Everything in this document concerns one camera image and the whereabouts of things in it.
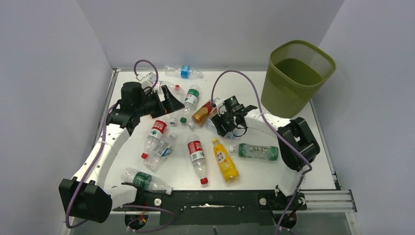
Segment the green tea bottle white cap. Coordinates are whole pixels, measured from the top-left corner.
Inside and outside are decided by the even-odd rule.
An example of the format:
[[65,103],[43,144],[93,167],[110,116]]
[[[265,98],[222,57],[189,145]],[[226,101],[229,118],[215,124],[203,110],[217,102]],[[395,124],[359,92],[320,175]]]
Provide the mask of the green tea bottle white cap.
[[251,145],[247,143],[231,145],[229,152],[236,154],[240,158],[266,161],[276,161],[279,154],[278,148],[275,146]]

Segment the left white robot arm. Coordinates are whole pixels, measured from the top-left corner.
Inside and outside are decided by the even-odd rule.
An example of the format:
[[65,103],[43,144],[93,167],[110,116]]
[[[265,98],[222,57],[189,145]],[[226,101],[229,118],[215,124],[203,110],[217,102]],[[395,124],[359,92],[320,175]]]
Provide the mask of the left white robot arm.
[[108,109],[101,136],[89,156],[70,179],[63,179],[59,184],[68,228],[75,228],[70,224],[70,217],[103,223],[113,209],[136,200],[137,186],[123,183],[105,189],[104,185],[116,156],[141,117],[159,118],[184,108],[166,85],[161,90],[163,100],[139,82],[123,84],[121,98]]

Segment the clear bottle red cap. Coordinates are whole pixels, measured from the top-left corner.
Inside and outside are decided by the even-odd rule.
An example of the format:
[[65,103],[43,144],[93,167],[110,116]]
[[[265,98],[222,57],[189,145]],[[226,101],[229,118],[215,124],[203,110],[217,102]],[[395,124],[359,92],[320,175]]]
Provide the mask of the clear bottle red cap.
[[190,135],[186,139],[189,157],[201,185],[208,184],[206,157],[199,136]]

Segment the yellow honey pomelo drink bottle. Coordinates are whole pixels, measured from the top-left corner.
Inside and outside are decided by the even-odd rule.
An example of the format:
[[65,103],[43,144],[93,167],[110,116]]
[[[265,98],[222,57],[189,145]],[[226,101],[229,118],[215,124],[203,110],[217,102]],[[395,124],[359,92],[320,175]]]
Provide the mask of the yellow honey pomelo drink bottle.
[[226,183],[232,183],[238,180],[239,172],[235,164],[233,163],[229,153],[225,149],[224,145],[217,139],[212,139],[213,150],[216,157],[216,161],[221,170]]

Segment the clear water bottle blue cap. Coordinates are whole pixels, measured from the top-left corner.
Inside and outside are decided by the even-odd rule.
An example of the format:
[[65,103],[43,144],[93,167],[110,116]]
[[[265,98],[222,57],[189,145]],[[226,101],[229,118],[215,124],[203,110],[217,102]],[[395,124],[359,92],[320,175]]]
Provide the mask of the clear water bottle blue cap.
[[[214,134],[218,134],[216,127],[210,119],[205,123],[205,128]],[[240,137],[235,136],[232,132],[225,134],[224,138],[232,141],[238,141],[241,139]]]

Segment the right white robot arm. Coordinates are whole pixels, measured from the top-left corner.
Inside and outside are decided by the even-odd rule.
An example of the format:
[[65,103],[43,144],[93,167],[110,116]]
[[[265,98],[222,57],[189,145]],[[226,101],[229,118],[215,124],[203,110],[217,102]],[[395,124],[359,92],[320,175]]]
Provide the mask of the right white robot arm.
[[220,136],[236,129],[255,129],[277,139],[283,171],[275,202],[282,209],[293,205],[296,190],[305,174],[313,169],[311,164],[321,151],[305,119],[277,117],[257,106],[244,106],[235,96],[225,100],[216,98],[211,106],[217,110],[212,122]]

